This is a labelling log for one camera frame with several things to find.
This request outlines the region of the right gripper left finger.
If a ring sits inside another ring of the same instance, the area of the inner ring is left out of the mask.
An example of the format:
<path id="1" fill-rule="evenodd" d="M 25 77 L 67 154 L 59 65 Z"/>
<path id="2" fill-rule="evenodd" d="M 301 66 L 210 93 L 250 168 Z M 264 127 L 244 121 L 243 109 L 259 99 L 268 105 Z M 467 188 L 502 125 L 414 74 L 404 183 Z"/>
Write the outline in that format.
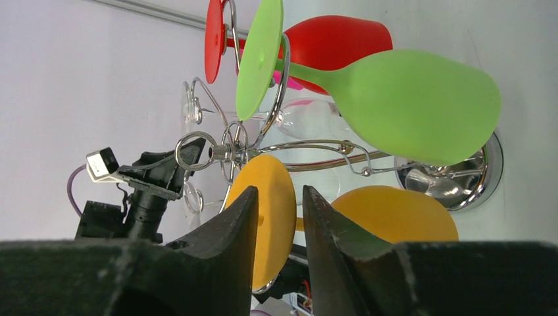
<path id="1" fill-rule="evenodd" d="M 2 315 L 247 315 L 258 191 L 170 246 L 133 240 L 1 244 Z"/>

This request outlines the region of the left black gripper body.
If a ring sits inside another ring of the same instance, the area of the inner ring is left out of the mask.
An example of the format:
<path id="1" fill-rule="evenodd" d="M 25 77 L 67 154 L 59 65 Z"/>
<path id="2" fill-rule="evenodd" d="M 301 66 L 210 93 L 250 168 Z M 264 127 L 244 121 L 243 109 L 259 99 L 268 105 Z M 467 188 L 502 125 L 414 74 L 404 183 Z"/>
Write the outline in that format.
<path id="1" fill-rule="evenodd" d="M 132 165 L 119 167 L 117 175 L 133 189 L 123 237 L 161 238 L 163 215 L 168 203 L 179 199 L 185 175 L 174 154 L 144 152 Z"/>

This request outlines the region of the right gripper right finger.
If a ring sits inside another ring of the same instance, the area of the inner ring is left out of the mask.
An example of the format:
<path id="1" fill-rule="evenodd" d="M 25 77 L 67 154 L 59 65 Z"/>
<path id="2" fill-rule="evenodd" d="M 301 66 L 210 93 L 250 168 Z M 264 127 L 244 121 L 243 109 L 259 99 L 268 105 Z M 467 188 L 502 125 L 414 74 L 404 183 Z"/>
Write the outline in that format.
<path id="1" fill-rule="evenodd" d="M 557 246 L 389 244 L 312 186 L 303 219 L 315 315 L 556 315 Z"/>

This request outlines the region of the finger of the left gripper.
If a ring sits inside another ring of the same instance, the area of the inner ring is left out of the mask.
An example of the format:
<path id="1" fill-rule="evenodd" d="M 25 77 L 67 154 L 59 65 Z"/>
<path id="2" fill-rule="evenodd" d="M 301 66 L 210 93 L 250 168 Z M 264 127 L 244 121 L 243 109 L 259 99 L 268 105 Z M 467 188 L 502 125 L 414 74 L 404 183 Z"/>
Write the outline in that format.
<path id="1" fill-rule="evenodd" d="M 176 166 L 174 168 L 174 192 L 181 192 L 184 186 L 184 179 L 189 180 L 195 173 L 194 171 L 188 171 L 182 168 L 178 164 L 176 150 L 179 149 L 179 157 L 183 162 L 187 165 L 194 165 L 199 162 L 205 144 L 205 139 L 196 138 L 188 143 L 184 142 L 181 146 L 179 146 L 179 143 L 175 145 L 174 162 Z"/>

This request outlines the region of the orange wine glass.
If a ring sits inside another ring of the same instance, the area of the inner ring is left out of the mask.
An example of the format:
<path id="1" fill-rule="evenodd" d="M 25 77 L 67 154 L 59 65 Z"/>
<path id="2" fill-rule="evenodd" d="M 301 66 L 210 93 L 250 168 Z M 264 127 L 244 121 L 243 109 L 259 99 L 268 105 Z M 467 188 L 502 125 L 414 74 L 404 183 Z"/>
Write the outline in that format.
<path id="1" fill-rule="evenodd" d="M 308 231 L 297 217 L 292 178 L 271 155 L 250 160 L 232 184 L 226 206 L 249 186 L 258 189 L 257 237 L 252 289 L 272 282 L 288 258 L 296 230 Z M 459 239 L 446 208 L 425 194 L 391 186 L 364 186 L 332 202 L 332 207 L 373 235 L 391 243 Z"/>

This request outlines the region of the clear wine glass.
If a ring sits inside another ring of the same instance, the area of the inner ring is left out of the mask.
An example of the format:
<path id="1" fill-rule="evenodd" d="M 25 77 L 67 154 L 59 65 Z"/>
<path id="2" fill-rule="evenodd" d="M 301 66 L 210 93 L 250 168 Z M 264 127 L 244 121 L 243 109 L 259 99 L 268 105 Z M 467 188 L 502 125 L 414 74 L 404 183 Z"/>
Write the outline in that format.
<path id="1" fill-rule="evenodd" d="M 200 105 L 187 82 L 182 83 L 182 132 L 188 133 L 205 117 L 217 117 L 218 111 Z M 272 127 L 297 140 L 343 139 L 349 127 L 335 103 L 321 99 L 299 98 L 282 104 Z"/>

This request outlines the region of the chrome wine glass rack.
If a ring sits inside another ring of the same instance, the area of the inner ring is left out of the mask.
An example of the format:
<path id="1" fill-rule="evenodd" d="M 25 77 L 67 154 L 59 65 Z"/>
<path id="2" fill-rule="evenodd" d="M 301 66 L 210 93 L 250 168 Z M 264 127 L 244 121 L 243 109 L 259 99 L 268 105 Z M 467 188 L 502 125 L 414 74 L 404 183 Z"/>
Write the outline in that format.
<path id="1" fill-rule="evenodd" d="M 238 58 L 239 71 L 242 55 L 243 53 Z M 292 62 L 289 39 L 286 43 L 280 45 L 278 58 Z M 285 67 L 278 68 L 274 72 L 277 71 L 281 73 L 283 79 L 294 77 Z M 290 174 L 291 172 L 332 169 L 340 165 L 351 166 L 355 162 L 370 162 L 375 153 L 394 156 L 376 148 L 374 148 L 373 153 L 362 149 L 358 155 L 351 155 L 351 150 L 355 148 L 355 144 L 343 140 L 301 140 L 264 148 L 260 147 L 258 142 L 252 144 L 232 142 L 226 144 L 224 160 L 229 163 L 240 162 L 242 169 L 250 160 L 259 155 L 271 155 L 280 160 Z M 406 157 L 401 158 L 405 158 L 407 164 L 403 165 L 406 175 L 403 180 L 403 187 L 400 189 L 425 194 L 440 203 L 442 199 L 455 199 L 461 196 L 471 197 L 473 189 L 463 186 L 460 179 L 468 176 L 480 176 L 486 171 L 485 168 L 449 171 L 448 166 L 450 165 L 428 165 Z"/>

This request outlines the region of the red wine glass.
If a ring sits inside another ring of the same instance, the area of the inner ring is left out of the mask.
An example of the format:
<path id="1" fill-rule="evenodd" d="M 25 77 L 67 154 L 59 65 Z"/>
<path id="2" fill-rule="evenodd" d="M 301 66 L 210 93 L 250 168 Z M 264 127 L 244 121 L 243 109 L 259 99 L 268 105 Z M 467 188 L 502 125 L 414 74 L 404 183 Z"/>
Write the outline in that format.
<path id="1" fill-rule="evenodd" d="M 233 1 L 210 1 L 206 15 L 204 67 L 206 81 L 218 75 L 227 47 L 239 52 L 245 40 L 227 35 L 224 8 L 230 8 L 231 27 L 236 25 Z M 363 57 L 393 49 L 390 31 L 380 22 L 349 16 L 325 15 L 304 20 L 285 31 L 290 41 L 291 61 L 319 70 L 337 70 Z"/>

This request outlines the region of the green wine glass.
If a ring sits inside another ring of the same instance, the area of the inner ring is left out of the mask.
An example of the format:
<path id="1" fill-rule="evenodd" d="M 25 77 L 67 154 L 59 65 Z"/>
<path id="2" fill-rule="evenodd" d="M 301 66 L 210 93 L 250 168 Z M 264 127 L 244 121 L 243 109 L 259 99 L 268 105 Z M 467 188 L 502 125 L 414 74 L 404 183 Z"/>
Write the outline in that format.
<path id="1" fill-rule="evenodd" d="M 279 59 L 281 1 L 262 1 L 251 23 L 236 86 L 236 113 L 258 110 L 281 67 L 325 89 L 348 126 L 372 147 L 428 165 L 454 165 L 476 153 L 495 130 L 501 93 L 484 71 L 427 51 L 393 49 L 339 70 Z"/>

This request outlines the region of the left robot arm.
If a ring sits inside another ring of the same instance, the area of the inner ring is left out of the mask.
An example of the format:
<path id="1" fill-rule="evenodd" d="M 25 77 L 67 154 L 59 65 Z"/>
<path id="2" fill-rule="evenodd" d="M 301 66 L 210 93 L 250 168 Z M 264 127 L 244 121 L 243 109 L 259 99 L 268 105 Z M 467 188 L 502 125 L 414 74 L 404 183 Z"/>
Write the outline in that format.
<path id="1" fill-rule="evenodd" d="M 76 232 L 77 238 L 127 238 L 163 242 L 158 229 L 170 201 L 183 194 L 184 180 L 193 173 L 175 160 L 174 151 L 143 152 L 132 165 L 120 166 L 108 147 L 100 152 L 101 161 L 90 172 L 107 167 L 111 176 L 133 189 L 123 206 L 87 201 Z"/>

